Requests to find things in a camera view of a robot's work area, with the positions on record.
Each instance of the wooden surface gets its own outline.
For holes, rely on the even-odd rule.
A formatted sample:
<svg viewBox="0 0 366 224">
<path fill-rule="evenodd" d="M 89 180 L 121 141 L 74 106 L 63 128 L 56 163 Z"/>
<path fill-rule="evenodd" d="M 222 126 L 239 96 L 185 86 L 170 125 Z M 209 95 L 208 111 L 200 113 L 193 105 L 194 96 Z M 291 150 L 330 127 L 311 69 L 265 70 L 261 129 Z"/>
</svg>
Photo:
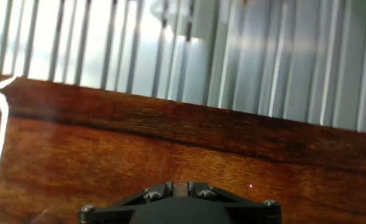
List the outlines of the wooden surface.
<svg viewBox="0 0 366 224">
<path fill-rule="evenodd" d="M 0 223 L 77 223 L 169 180 L 277 200 L 283 223 L 366 223 L 366 134 L 20 78 L 0 92 Z"/>
</svg>

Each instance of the metal panel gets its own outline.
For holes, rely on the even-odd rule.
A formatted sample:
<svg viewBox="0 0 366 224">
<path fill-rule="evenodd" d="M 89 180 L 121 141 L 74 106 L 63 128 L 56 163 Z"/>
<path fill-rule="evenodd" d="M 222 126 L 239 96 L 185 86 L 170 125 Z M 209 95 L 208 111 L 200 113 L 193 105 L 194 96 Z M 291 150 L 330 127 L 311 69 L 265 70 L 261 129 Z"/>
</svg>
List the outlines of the metal panel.
<svg viewBox="0 0 366 224">
<path fill-rule="evenodd" d="M 366 0 L 348 0 L 332 125 L 355 129 L 366 38 Z"/>
<path fill-rule="evenodd" d="M 366 132 L 366 0 L 0 0 L 0 72 Z"/>
<path fill-rule="evenodd" d="M 249 1 L 246 6 L 233 103 L 237 111 L 258 112 L 270 6 L 270 0 Z"/>
</svg>

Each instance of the screw head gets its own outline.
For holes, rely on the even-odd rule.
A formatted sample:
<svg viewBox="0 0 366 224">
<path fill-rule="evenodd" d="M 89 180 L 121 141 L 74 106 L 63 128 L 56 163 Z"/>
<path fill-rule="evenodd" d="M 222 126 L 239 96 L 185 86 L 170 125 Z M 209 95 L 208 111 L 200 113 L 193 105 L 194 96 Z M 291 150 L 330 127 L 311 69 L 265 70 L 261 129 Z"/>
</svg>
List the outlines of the screw head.
<svg viewBox="0 0 366 224">
<path fill-rule="evenodd" d="M 83 208 L 81 208 L 81 211 L 83 212 L 91 212 L 96 210 L 96 207 L 94 205 L 86 205 Z"/>
<path fill-rule="evenodd" d="M 215 193 L 211 190 L 201 190 L 200 192 L 200 197 L 210 197 L 210 196 L 214 196 Z"/>
<path fill-rule="evenodd" d="M 263 204 L 264 205 L 266 205 L 266 206 L 272 206 L 272 205 L 274 205 L 276 203 L 276 201 L 275 200 L 265 200 L 264 202 L 263 202 Z"/>
<path fill-rule="evenodd" d="M 155 198 L 159 198 L 161 196 L 161 194 L 159 194 L 158 192 L 149 192 L 148 194 L 145 194 L 143 197 L 144 199 L 155 199 Z"/>
</svg>

